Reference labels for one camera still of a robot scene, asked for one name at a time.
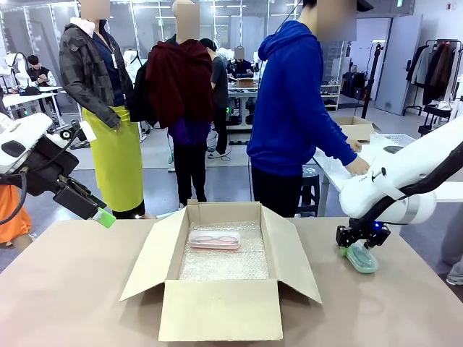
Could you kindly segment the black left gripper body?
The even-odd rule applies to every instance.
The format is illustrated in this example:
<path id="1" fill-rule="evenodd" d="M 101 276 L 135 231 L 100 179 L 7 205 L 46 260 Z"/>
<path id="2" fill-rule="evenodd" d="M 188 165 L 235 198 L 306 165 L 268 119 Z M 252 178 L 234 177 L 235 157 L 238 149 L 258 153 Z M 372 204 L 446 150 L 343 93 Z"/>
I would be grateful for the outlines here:
<path id="1" fill-rule="evenodd" d="M 44 192 L 78 196 L 75 183 L 69 177 L 78 163 L 73 154 L 43 135 L 22 164 L 22 169 L 26 170 L 26 192 L 34 197 Z"/>

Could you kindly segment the person in grey trousers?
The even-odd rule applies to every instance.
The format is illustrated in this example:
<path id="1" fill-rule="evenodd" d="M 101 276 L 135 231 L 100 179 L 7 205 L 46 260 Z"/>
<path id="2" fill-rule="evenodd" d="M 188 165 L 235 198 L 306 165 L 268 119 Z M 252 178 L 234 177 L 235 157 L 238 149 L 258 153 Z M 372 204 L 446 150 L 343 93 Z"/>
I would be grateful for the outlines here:
<path id="1" fill-rule="evenodd" d="M 446 282 L 463 286 L 463 203 L 449 222 L 441 246 L 441 258 L 451 266 Z"/>

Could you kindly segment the glasses with dark frame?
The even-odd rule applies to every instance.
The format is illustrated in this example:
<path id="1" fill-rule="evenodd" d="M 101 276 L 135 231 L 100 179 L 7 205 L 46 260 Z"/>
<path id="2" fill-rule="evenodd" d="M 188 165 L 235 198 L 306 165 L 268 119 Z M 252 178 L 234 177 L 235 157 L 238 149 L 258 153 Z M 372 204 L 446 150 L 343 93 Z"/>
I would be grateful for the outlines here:
<path id="1" fill-rule="evenodd" d="M 199 235 L 190 239 L 194 244 L 236 244 L 238 240 L 233 236 L 214 236 L 214 235 Z"/>

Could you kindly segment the mannequin with maroon cloak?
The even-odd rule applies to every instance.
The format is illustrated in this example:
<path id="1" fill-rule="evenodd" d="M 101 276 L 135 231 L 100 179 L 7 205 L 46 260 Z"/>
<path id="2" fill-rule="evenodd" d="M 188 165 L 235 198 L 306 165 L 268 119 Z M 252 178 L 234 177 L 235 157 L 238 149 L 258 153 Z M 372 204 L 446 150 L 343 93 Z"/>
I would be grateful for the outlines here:
<path id="1" fill-rule="evenodd" d="M 199 41 L 200 7 L 174 0 L 177 31 L 152 47 L 138 69 L 130 119 L 166 129 L 173 142 L 180 207 L 206 202 L 205 153 L 213 118 L 212 61 Z"/>

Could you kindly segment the clear bubble wrap sheet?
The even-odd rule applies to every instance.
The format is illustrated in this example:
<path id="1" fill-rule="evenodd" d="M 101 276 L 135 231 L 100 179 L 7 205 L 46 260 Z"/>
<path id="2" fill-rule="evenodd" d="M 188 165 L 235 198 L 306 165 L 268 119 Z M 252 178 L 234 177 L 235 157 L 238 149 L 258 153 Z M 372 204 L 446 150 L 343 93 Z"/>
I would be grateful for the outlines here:
<path id="1" fill-rule="evenodd" d="M 235 231 L 241 236 L 236 250 L 198 249 L 188 244 L 192 231 Z M 263 280 L 269 278 L 260 224 L 256 220 L 205 226 L 193 224 L 184 247 L 180 280 Z"/>

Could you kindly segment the clothes rack with coats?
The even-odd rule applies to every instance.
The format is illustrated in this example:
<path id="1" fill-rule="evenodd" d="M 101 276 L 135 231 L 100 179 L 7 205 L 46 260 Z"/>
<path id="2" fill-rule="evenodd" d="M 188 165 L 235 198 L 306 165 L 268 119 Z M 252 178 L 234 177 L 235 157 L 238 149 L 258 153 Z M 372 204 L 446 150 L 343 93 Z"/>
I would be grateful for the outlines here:
<path id="1" fill-rule="evenodd" d="M 415 91 L 413 103 L 402 109 L 402 116 L 427 106 L 448 110 L 456 92 L 457 77 L 463 60 L 463 42 L 457 39 L 427 40 L 407 62 L 407 85 Z"/>

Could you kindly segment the white side table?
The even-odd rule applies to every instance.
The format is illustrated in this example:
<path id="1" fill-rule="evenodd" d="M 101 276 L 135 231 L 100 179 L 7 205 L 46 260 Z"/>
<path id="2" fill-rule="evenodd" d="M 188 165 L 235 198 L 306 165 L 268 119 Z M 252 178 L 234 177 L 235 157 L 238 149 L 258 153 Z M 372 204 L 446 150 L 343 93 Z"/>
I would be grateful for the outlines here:
<path id="1" fill-rule="evenodd" d="M 323 217 L 326 212 L 326 201 L 330 187 L 339 192 L 347 179 L 329 176 L 321 167 L 320 169 L 320 202 L 318 216 Z M 463 168 L 457 171 L 450 179 L 442 183 L 436 190 L 437 203 L 463 203 Z"/>

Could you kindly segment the person in blue hoodie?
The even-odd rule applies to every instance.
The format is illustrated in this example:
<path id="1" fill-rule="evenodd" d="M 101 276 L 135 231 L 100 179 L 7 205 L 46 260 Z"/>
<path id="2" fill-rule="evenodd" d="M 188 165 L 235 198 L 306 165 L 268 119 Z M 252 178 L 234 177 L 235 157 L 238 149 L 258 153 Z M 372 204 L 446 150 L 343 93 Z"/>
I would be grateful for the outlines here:
<path id="1" fill-rule="evenodd" d="M 318 149 L 319 136 L 345 135 L 320 94 L 323 52 L 318 39 L 345 34 L 358 12 L 372 8 L 367 0 L 302 0 L 299 18 L 287 20 L 260 44 L 258 55 L 266 67 L 247 154 L 254 199 L 284 218 L 297 212 L 303 166 Z"/>

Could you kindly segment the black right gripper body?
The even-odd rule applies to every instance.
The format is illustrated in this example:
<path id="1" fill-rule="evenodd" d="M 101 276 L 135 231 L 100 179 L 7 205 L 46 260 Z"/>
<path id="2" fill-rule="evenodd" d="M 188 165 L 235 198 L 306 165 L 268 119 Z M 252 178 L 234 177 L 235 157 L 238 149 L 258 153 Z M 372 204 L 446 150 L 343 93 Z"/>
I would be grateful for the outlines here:
<path id="1" fill-rule="evenodd" d="M 336 229 L 336 243 L 339 247 L 349 247 L 359 240 L 368 241 L 373 247 L 381 246 L 391 234 L 389 228 L 382 222 L 361 223 L 350 220 L 348 226 L 338 226 Z"/>

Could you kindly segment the clear plastic wrap sheet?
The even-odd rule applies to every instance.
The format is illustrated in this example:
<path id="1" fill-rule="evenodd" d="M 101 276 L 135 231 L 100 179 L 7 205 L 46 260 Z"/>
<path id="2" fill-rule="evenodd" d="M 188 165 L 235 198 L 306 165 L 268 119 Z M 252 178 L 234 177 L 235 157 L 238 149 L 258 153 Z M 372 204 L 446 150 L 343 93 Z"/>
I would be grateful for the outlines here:
<path id="1" fill-rule="evenodd" d="M 343 166 L 339 159 L 326 156 L 319 148 L 316 150 L 313 159 L 317 164 L 320 164 L 322 169 L 329 175 L 341 179 L 350 179 L 351 173 Z"/>

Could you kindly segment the person's right forearm blue sleeve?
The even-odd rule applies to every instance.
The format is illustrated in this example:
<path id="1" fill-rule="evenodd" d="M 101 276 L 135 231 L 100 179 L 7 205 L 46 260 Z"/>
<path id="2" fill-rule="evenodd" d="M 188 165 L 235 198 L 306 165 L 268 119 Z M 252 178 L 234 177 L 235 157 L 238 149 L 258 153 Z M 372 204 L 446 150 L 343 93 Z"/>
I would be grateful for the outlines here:
<path id="1" fill-rule="evenodd" d="M 343 166 L 348 166 L 357 158 L 357 154 L 347 143 L 347 138 L 341 132 L 322 133 L 317 139 L 317 147 L 328 157 L 338 159 Z"/>

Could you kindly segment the mannequin camouflage jacket yellow skirt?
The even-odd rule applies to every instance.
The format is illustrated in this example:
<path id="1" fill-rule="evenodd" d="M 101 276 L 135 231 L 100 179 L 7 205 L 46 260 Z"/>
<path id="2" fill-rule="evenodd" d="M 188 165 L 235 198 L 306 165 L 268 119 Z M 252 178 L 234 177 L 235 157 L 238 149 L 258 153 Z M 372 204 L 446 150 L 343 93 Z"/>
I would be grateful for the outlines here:
<path id="1" fill-rule="evenodd" d="M 140 134 L 128 109 L 133 84 L 118 43 L 105 29 L 110 0 L 77 3 L 80 13 L 59 44 L 61 84 L 96 136 L 90 149 L 103 201 L 118 219 L 147 218 Z"/>

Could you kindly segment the black tripod stand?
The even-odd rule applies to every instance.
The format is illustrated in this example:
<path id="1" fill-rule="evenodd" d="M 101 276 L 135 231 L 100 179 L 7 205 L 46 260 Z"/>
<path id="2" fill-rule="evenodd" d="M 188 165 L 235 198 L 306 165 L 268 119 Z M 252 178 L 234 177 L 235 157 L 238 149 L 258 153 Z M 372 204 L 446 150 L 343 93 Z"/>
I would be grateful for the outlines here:
<path id="1" fill-rule="evenodd" d="M 376 42 L 374 55 L 373 55 L 373 64 L 372 64 L 372 68 L 371 68 L 371 71 L 370 71 L 370 77 L 368 79 L 366 92 L 365 92 L 364 103 L 363 103 L 363 107 L 362 107 L 362 113 L 361 113 L 361 118 L 362 119 L 366 119 L 366 115 L 367 115 L 367 112 L 368 112 L 368 106 L 369 106 L 370 98 L 371 98 L 371 91 L 373 89 L 375 72 L 376 72 L 376 68 L 377 68 L 377 65 L 378 65 L 379 56 L 380 56 L 382 50 L 383 50 L 383 42 L 382 41 Z"/>

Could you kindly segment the background workbench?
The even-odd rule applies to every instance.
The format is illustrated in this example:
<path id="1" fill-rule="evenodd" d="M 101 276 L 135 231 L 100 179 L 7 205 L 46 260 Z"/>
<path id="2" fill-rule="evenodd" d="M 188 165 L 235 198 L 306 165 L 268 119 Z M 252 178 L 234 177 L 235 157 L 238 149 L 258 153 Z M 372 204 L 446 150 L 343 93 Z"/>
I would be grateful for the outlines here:
<path id="1" fill-rule="evenodd" d="M 226 126 L 230 132 L 248 132 L 252 129 L 258 84 L 253 79 L 229 78 Z"/>

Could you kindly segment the pink clear glasses case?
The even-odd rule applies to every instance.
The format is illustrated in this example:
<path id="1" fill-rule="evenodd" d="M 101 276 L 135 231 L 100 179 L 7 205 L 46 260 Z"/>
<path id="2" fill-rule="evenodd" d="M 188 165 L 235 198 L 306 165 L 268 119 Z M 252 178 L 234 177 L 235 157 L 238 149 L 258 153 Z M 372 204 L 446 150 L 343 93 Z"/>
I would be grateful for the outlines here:
<path id="1" fill-rule="evenodd" d="M 241 236 L 235 231 L 192 231 L 188 244 L 198 249 L 236 250 L 241 244 Z"/>

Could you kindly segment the large open cardboard box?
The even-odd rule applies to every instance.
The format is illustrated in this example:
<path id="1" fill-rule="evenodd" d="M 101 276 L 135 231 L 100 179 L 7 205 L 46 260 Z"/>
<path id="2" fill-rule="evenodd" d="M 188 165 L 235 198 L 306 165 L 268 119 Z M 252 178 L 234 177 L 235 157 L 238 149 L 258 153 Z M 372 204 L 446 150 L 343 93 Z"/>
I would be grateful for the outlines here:
<path id="1" fill-rule="evenodd" d="M 260 224 L 269 278 L 180 280 L 190 226 Z M 307 299 L 321 297 L 295 225 L 258 202 L 189 202 L 155 223 L 120 299 L 163 286 L 158 338 L 163 342 L 257 341 L 283 337 L 279 285 Z"/>

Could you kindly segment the green clear glasses case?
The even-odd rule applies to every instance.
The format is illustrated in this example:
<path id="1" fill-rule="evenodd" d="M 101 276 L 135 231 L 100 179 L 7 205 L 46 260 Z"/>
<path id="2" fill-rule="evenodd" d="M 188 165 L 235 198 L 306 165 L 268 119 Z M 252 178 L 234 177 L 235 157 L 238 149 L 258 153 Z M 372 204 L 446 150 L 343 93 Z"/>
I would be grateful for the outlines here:
<path id="1" fill-rule="evenodd" d="M 377 259 L 369 249 L 365 249 L 362 242 L 356 242 L 348 247 L 345 258 L 351 263 L 354 269 L 362 274 L 372 274 L 378 270 Z"/>

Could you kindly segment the black utility cart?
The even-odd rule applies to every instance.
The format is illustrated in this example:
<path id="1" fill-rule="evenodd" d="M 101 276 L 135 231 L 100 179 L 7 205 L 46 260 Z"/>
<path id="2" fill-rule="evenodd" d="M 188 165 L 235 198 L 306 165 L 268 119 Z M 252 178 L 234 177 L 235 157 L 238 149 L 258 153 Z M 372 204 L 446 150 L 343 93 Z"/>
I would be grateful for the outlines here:
<path id="1" fill-rule="evenodd" d="M 438 105 L 426 105 L 422 107 L 419 115 L 425 115 L 423 125 L 418 127 L 418 133 L 423 137 L 448 122 L 451 116 L 451 109 L 448 106 L 439 108 Z"/>

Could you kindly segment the white plastic mesh basket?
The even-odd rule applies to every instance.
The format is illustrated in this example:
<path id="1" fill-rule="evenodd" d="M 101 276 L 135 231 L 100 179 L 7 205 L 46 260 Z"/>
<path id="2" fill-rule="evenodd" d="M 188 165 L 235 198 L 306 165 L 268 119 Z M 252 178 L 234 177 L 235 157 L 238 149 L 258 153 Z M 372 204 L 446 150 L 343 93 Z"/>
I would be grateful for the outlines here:
<path id="1" fill-rule="evenodd" d="M 371 145 L 397 145 L 406 147 L 414 141 L 413 137 L 406 134 L 372 134 L 370 136 Z"/>

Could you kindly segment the seated person in varsity jacket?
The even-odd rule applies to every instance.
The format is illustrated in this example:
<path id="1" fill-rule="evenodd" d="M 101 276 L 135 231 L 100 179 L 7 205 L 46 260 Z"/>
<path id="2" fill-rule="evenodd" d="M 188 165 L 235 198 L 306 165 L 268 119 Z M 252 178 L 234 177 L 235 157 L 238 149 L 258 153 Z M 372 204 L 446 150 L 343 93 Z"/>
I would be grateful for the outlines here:
<path id="1" fill-rule="evenodd" d="M 38 87 L 56 87 L 56 80 L 52 72 L 41 65 L 36 55 L 29 55 L 27 62 L 30 65 L 27 73 L 32 83 Z"/>

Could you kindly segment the seated person at workbench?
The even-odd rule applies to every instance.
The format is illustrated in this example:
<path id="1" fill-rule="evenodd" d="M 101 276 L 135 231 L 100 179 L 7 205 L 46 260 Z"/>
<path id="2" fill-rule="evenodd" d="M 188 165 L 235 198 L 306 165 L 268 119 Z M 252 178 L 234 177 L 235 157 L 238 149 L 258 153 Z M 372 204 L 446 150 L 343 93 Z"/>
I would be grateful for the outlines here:
<path id="1" fill-rule="evenodd" d="M 239 75 L 254 73 L 252 64 L 245 59 L 245 48 L 243 46 L 237 46 L 234 49 L 234 61 L 228 63 L 227 72 L 231 74 L 233 78 L 237 78 Z"/>

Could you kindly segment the white shoe shelf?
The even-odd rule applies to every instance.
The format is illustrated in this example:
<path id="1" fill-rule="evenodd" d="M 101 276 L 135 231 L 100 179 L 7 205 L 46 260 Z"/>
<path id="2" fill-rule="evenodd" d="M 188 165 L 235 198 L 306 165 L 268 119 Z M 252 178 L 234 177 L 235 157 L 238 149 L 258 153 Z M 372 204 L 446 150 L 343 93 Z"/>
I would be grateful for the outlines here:
<path id="1" fill-rule="evenodd" d="M 339 97 L 341 94 L 341 85 L 339 83 L 321 85 L 320 94 L 325 107 L 329 111 L 336 111 L 338 109 Z"/>

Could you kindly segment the small open cardboard box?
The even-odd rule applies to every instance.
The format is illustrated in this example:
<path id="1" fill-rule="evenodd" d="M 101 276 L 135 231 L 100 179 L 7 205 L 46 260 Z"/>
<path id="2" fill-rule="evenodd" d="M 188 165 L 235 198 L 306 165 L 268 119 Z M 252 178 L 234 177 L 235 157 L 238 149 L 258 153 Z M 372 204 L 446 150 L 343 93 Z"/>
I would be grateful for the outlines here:
<path id="1" fill-rule="evenodd" d="M 371 135 L 381 132 L 373 122 L 357 116 L 336 117 L 334 121 L 348 138 L 359 142 L 369 142 Z"/>

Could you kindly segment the black stool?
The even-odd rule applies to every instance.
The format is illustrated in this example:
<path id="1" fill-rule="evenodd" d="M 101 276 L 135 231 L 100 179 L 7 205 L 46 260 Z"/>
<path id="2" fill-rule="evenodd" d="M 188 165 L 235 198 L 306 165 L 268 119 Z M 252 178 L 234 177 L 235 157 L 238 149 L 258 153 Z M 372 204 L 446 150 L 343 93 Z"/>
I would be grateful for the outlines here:
<path id="1" fill-rule="evenodd" d="M 302 170 L 302 190 L 297 214 L 301 217 L 317 217 L 320 202 L 320 179 L 318 172 L 309 166 Z"/>

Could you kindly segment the person's right hand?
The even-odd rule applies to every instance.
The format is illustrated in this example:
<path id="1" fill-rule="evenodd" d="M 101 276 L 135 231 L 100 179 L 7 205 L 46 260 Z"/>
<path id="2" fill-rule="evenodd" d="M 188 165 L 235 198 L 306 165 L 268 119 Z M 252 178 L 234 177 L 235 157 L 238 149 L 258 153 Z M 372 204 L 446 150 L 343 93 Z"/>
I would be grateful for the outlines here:
<path id="1" fill-rule="evenodd" d="M 345 166 L 345 169 L 352 176 L 364 175 L 368 172 L 370 165 L 367 161 L 362 159 L 360 156 L 357 156 L 350 164 Z"/>

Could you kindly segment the white height-adjustable desk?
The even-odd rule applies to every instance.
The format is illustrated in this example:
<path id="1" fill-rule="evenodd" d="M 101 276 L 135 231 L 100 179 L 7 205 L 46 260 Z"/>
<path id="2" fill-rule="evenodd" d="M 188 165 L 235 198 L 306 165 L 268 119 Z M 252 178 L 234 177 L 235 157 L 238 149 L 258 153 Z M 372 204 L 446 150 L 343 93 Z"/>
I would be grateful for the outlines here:
<path id="1" fill-rule="evenodd" d="M 54 108 L 56 110 L 56 120 L 58 121 L 58 128 L 65 127 L 66 124 L 61 116 L 61 111 L 59 110 L 56 95 L 62 89 L 60 86 L 55 87 L 40 87 L 40 94 L 37 95 L 20 95 L 20 94 L 7 94 L 3 98 L 4 106 L 6 108 L 11 108 L 12 106 L 18 106 L 20 104 L 27 105 L 28 103 L 32 103 L 33 101 L 45 99 L 45 98 L 52 98 Z"/>

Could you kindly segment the person grey shirt black cap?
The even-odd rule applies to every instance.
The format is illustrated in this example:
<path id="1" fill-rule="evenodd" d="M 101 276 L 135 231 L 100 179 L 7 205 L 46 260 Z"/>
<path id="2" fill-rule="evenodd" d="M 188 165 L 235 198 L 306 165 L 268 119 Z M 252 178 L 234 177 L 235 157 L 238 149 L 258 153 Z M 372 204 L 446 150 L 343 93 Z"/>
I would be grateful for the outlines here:
<path id="1" fill-rule="evenodd" d="M 228 74 L 223 59 L 216 52 L 216 44 L 209 38 L 202 38 L 200 42 L 205 47 L 212 61 L 213 124 L 217 134 L 217 141 L 215 148 L 209 150 L 208 158 L 220 158 L 226 154 L 228 139 L 226 129 L 226 110 L 229 99 Z"/>

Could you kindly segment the black suitcase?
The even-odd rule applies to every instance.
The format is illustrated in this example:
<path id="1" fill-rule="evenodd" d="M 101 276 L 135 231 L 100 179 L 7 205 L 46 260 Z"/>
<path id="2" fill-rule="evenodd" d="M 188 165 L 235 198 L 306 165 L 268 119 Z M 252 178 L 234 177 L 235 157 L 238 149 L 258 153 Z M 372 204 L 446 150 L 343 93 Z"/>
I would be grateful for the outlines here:
<path id="1" fill-rule="evenodd" d="M 365 72 L 346 72 L 342 77 L 341 94 L 348 98 L 359 98 L 365 89 Z"/>

